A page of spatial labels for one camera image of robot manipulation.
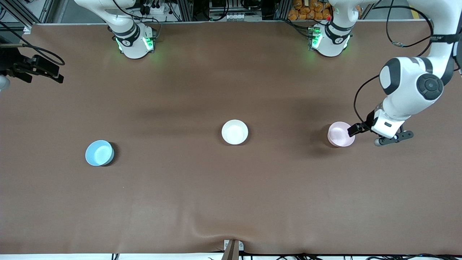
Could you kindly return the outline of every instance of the metal frame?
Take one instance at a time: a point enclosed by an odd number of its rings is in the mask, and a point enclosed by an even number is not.
[[[22,30],[22,28],[25,27],[30,30],[32,25],[45,23],[47,21],[53,2],[54,0],[45,0],[39,17],[35,16],[34,13],[19,0],[2,0],[0,1],[0,5],[18,21],[17,23],[5,23],[8,27],[15,30]]]
[[[193,2],[189,0],[178,0],[178,8],[180,8],[181,19],[183,22],[191,22],[193,20]]]
[[[29,29],[32,28],[33,24],[40,23],[40,20],[18,0],[2,0],[0,4],[10,15]]]
[[[372,10],[372,7],[374,6],[374,4],[368,4],[366,6],[366,8],[364,8],[363,10],[363,13],[361,14],[361,17],[359,18],[360,20],[364,20],[366,19],[367,15],[369,14],[369,12]]]
[[[239,241],[231,240],[221,260],[239,260]]]
[[[290,9],[292,8],[292,0],[281,0],[277,8],[274,18],[287,19]]]

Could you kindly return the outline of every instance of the blue bowl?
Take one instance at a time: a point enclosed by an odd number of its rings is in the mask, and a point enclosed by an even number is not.
[[[92,166],[103,166],[112,161],[114,158],[114,149],[111,144],[105,140],[92,142],[85,152],[85,159]]]

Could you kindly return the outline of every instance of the robotic arm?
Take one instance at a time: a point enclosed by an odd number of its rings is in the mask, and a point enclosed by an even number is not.
[[[435,103],[454,73],[454,57],[461,36],[462,1],[408,0],[414,8],[427,14],[433,21],[434,34],[430,37],[428,57],[398,57],[389,60],[379,76],[387,97],[369,113],[365,122],[355,124],[348,133],[372,131],[381,137],[376,145],[399,142],[412,137],[397,134],[403,123]]]
[[[135,5],[136,0],[116,0],[120,8]],[[119,44],[119,49],[130,59],[139,59],[154,50],[155,30],[143,23],[136,23],[127,14],[118,14],[119,7],[113,0],[75,0],[75,2],[101,17]]]
[[[64,77],[59,73],[57,63],[40,55],[26,57],[19,52],[20,47],[24,45],[13,44],[0,36],[0,91],[10,86],[10,80],[6,76],[27,83],[32,82],[32,75],[44,76],[58,83],[63,82]]]
[[[310,41],[312,49],[323,56],[334,57],[347,47],[350,32],[359,18],[356,6],[372,4],[378,0],[329,0],[332,6],[332,19],[326,24],[314,26],[314,38]]]

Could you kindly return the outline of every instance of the green led light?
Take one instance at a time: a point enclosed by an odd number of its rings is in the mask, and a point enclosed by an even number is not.
[[[120,45],[120,42],[117,38],[115,38],[115,41],[117,42],[117,45],[119,45],[119,50],[122,51],[122,46]]]
[[[348,38],[346,38],[345,40],[345,45],[343,46],[343,48],[346,48],[348,46],[348,40],[350,39],[350,36],[348,36]]]
[[[313,45],[312,47],[313,48],[318,48],[319,47],[319,43],[321,42],[322,40],[322,33],[318,33],[318,35],[316,35],[316,37],[313,39]]]
[[[152,47],[153,47],[152,39],[144,38],[144,37],[143,37],[143,42],[145,43],[146,48],[147,48],[148,50],[152,50]]]

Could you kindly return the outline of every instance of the white robotic arm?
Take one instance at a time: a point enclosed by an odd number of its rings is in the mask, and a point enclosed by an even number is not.
[[[120,8],[132,7],[136,0],[116,0]],[[75,0],[75,2],[101,17],[116,36],[119,49],[128,58],[139,59],[154,50],[153,29],[143,23],[136,23],[127,14],[119,14],[119,7],[113,0]]]
[[[462,1],[408,2],[433,21],[430,54],[425,58],[398,57],[389,60],[379,76],[387,97],[368,115],[365,122],[355,124],[348,130],[350,136],[371,130],[385,137],[376,141],[378,146],[397,142],[400,138],[397,132],[403,123],[435,103],[454,73],[453,56],[460,39]]]
[[[333,9],[332,19],[325,24],[314,26],[315,37],[310,42],[312,49],[327,57],[339,55],[347,47],[350,32],[359,18],[356,6],[377,1],[329,0]]]

